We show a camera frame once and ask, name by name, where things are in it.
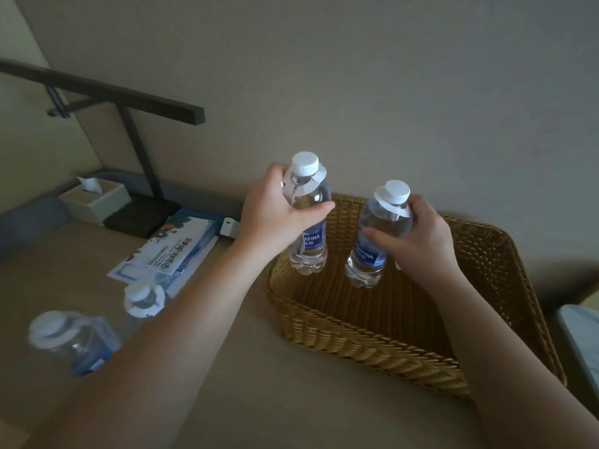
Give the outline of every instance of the tissue box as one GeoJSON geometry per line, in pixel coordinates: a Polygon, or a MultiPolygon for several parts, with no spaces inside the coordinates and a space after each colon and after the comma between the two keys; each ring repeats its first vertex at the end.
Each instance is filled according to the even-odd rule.
{"type": "Polygon", "coordinates": [[[81,222],[104,226],[104,220],[131,202],[131,197],[123,184],[119,182],[100,180],[102,194],[88,192],[83,186],[77,187],[60,195],[73,218],[81,222]]]}

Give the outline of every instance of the beige wall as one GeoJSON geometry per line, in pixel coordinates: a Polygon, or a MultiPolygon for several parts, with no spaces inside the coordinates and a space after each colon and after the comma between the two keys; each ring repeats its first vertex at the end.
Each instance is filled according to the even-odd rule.
{"type": "MultiPolygon", "coordinates": [[[[206,108],[137,114],[161,178],[241,197],[318,153],[334,190],[390,178],[512,234],[552,294],[599,262],[594,0],[17,0],[60,70],[206,108]]],[[[139,166],[110,108],[104,165],[139,166]]]]}
{"type": "MultiPolygon", "coordinates": [[[[14,0],[0,0],[0,57],[48,66],[14,0]]],[[[100,168],[76,118],[50,118],[44,87],[0,74],[0,214],[100,168]]]]}

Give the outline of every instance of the woven tray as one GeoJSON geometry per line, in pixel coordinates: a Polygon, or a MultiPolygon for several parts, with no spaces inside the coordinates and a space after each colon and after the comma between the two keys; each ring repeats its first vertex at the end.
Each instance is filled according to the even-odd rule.
{"type": "MultiPolygon", "coordinates": [[[[302,276],[286,253],[268,276],[270,301],[284,336],[298,344],[372,366],[454,396],[468,396],[437,309],[390,260],[377,286],[355,288],[345,263],[356,243],[363,200],[335,198],[326,230],[328,260],[302,276]]],[[[565,384],[564,371],[512,238],[496,227],[445,218],[460,268],[533,353],[565,384]]]]}

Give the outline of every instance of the water bottle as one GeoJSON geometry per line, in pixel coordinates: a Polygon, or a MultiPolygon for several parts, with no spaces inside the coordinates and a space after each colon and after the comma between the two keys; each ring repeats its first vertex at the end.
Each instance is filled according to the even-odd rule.
{"type": "Polygon", "coordinates": [[[139,323],[154,318],[167,301],[164,289],[153,282],[138,280],[124,289],[124,309],[139,323]]]}
{"type": "Polygon", "coordinates": [[[52,310],[34,318],[29,342],[59,355],[72,375],[85,377],[98,370],[120,348],[120,339],[104,317],[52,310]]]}
{"type": "MultiPolygon", "coordinates": [[[[302,151],[291,160],[283,177],[283,195],[294,208],[302,210],[331,200],[326,168],[313,152],[302,151]]],[[[291,265],[302,275],[320,272],[326,263],[326,219],[311,226],[288,247],[291,265]]]]}
{"type": "Polygon", "coordinates": [[[395,238],[412,230],[413,217],[407,204],[410,188],[403,181],[387,181],[374,191],[360,214],[356,247],[352,250],[345,267],[349,281],[356,287],[372,288],[383,275],[387,254],[371,242],[363,233],[364,227],[372,227],[395,238]]]}

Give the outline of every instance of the bottle label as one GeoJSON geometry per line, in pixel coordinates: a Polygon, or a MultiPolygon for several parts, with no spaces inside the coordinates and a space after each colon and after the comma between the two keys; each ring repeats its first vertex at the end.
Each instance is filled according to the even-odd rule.
{"type": "Polygon", "coordinates": [[[71,366],[71,373],[76,377],[86,377],[90,373],[100,369],[102,364],[104,364],[112,357],[113,352],[109,347],[104,346],[104,351],[97,359],[94,360],[93,358],[96,357],[96,355],[97,353],[91,352],[88,355],[86,355],[83,359],[79,360],[78,362],[75,362],[71,366]]]}
{"type": "Polygon", "coordinates": [[[378,268],[383,266],[387,260],[387,254],[385,252],[374,252],[364,246],[359,240],[356,242],[355,249],[356,258],[362,264],[378,268]]]}
{"type": "Polygon", "coordinates": [[[326,223],[315,232],[304,232],[304,250],[319,249],[326,240],[326,223]]]}

